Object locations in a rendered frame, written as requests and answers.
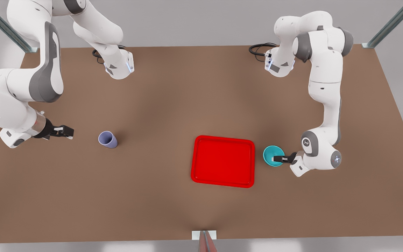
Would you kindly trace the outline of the teal bowl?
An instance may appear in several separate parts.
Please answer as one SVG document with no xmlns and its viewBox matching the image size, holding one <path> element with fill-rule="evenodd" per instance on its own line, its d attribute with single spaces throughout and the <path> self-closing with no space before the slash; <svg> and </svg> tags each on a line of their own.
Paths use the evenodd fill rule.
<svg viewBox="0 0 403 252">
<path fill-rule="evenodd" d="M 284 151 L 278 147 L 278 146 L 268 146 L 264 149 L 263 152 L 263 158 L 264 161 L 272 167 L 278 167 L 281 166 L 283 163 L 282 162 L 277 162 L 274 161 L 273 158 L 274 156 L 285 156 Z"/>
</svg>

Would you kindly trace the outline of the lavender cup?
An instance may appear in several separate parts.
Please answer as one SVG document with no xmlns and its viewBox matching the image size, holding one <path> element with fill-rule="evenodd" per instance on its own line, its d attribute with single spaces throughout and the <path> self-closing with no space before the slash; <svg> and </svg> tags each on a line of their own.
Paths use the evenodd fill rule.
<svg viewBox="0 0 403 252">
<path fill-rule="evenodd" d="M 108 148 L 115 148 L 118 145 L 116 137 L 110 131 L 101 132 L 99 134 L 98 141 L 101 145 Z"/>
</svg>

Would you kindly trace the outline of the red rectangular tray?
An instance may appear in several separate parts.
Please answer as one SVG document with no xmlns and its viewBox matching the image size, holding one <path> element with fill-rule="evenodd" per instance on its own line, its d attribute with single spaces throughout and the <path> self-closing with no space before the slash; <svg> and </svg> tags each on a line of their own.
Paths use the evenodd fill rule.
<svg viewBox="0 0 403 252">
<path fill-rule="evenodd" d="M 255 177 L 255 145 L 248 139 L 200 135 L 195 139 L 191 179 L 194 182 L 251 188 Z"/>
</svg>

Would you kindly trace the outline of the silver frame post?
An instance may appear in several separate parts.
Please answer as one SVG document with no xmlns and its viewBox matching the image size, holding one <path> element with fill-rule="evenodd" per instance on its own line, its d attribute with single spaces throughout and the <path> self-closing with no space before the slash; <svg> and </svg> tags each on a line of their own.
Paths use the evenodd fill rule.
<svg viewBox="0 0 403 252">
<path fill-rule="evenodd" d="M 30 46 L 21 36 L 0 16 L 0 30 L 7 35 L 25 53 L 36 53 L 38 48 Z"/>
<path fill-rule="evenodd" d="M 361 46 L 363 48 L 375 48 L 379 43 L 384 40 L 387 35 L 389 35 L 390 32 L 392 32 L 395 27 L 397 27 L 400 22 L 403 21 L 403 6 L 397 11 L 397 13 L 382 27 L 379 32 L 374 35 L 371 40 L 369 40 L 367 43 L 362 43 Z"/>
<path fill-rule="evenodd" d="M 192 240 L 198 240 L 197 252 L 218 252 L 214 245 L 217 231 L 191 231 Z"/>
</svg>

